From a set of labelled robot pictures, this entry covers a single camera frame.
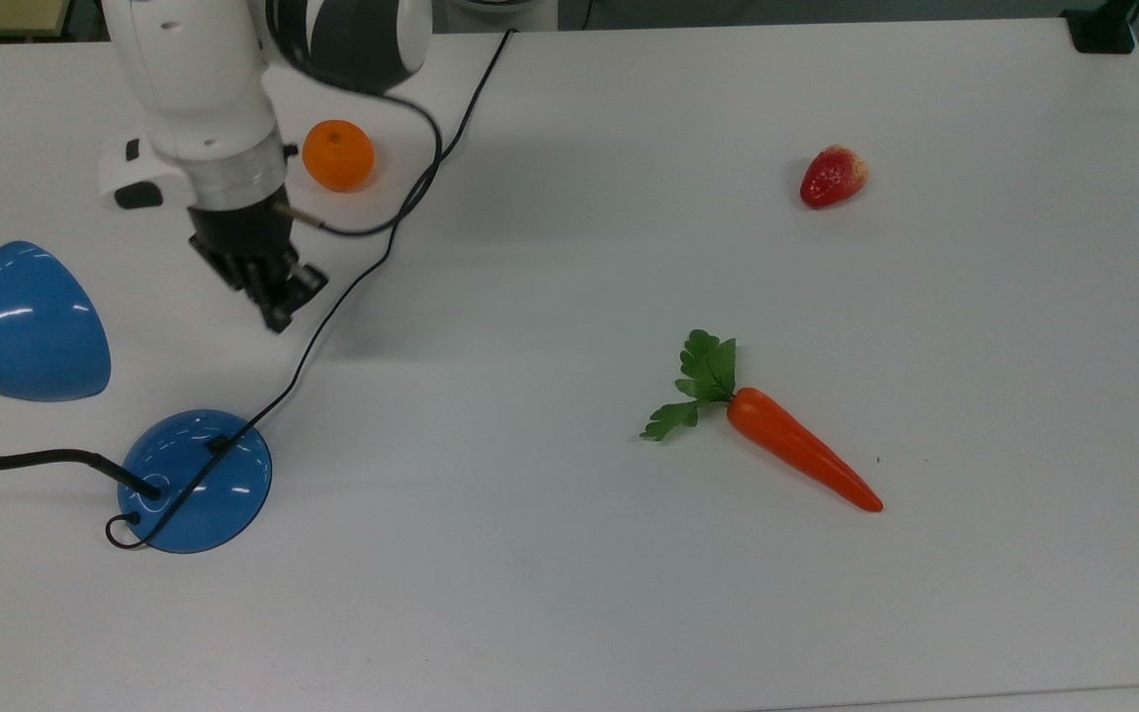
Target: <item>fake fruit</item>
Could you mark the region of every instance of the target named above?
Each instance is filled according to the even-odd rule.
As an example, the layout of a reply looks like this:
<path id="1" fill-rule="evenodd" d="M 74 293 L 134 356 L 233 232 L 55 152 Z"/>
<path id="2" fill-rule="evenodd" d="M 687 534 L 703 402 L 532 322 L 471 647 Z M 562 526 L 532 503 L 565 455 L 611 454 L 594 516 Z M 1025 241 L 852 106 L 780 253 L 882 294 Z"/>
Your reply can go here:
<path id="1" fill-rule="evenodd" d="M 302 144 L 302 165 L 308 174 L 336 193 L 358 188 L 375 162 L 363 130 L 341 118 L 319 122 Z"/>
<path id="2" fill-rule="evenodd" d="M 810 207 L 828 207 L 858 194 L 868 180 L 868 163 L 845 146 L 830 146 L 811 161 L 798 195 Z"/>

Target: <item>fake vegetable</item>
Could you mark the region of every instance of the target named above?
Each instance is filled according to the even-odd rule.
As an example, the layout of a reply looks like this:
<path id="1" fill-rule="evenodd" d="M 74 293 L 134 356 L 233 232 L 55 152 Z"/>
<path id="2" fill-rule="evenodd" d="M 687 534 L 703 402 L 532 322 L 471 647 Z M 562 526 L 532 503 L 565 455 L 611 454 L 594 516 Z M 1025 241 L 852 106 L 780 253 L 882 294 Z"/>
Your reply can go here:
<path id="1" fill-rule="evenodd" d="M 868 163 L 845 146 L 830 146 L 811 161 L 798 196 L 810 207 L 828 207 L 858 194 L 868 181 Z"/>
<path id="2" fill-rule="evenodd" d="M 641 437 L 661 441 L 680 425 L 697 424 L 707 406 L 728 406 L 728 423 L 755 445 L 779 457 L 813 481 L 823 483 L 865 513 L 880 513 L 882 500 L 867 483 L 794 416 L 755 387 L 737 391 L 737 339 L 720 342 L 704 330 L 688 335 L 679 353 L 685 377 L 674 382 L 691 401 L 671 402 L 649 416 Z"/>

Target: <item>orange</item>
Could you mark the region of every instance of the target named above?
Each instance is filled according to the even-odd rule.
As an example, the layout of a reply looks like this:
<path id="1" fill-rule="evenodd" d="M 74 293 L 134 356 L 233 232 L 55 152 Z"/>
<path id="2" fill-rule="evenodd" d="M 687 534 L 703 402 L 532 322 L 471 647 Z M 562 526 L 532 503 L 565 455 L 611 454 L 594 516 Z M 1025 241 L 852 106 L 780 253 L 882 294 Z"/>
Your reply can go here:
<path id="1" fill-rule="evenodd" d="M 328 190 L 358 188 L 375 162 L 376 154 L 363 130 L 341 118 L 319 122 L 302 144 L 302 164 Z"/>

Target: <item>blue lamp base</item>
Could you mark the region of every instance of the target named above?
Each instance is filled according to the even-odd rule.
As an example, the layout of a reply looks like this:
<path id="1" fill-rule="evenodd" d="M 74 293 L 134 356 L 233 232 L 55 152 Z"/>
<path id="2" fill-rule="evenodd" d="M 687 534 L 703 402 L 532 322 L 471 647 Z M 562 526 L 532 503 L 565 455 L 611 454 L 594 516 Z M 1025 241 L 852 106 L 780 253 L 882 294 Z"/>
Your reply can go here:
<path id="1" fill-rule="evenodd" d="M 159 499 L 146 499 L 117 486 L 116 499 L 128 523 L 146 540 L 196 474 L 229 442 L 245 420 L 221 410 L 187 410 L 169 416 L 144 433 L 125 456 L 125 468 L 159 488 Z M 251 429 L 222 457 L 161 531 L 146 543 L 173 554 L 194 554 L 230 541 L 247 527 L 271 490 L 271 451 Z"/>

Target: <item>black bracket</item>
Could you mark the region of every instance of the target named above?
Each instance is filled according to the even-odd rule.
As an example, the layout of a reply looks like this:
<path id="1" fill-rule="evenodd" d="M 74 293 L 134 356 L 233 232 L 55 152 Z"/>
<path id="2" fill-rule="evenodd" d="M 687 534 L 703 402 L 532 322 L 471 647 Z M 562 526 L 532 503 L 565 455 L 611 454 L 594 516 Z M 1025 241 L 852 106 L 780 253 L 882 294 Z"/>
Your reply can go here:
<path id="1" fill-rule="evenodd" d="M 1136 41 L 1131 23 L 1139 0 L 1108 0 L 1096 10 L 1063 10 L 1071 26 L 1071 41 L 1084 55 L 1131 55 Z"/>

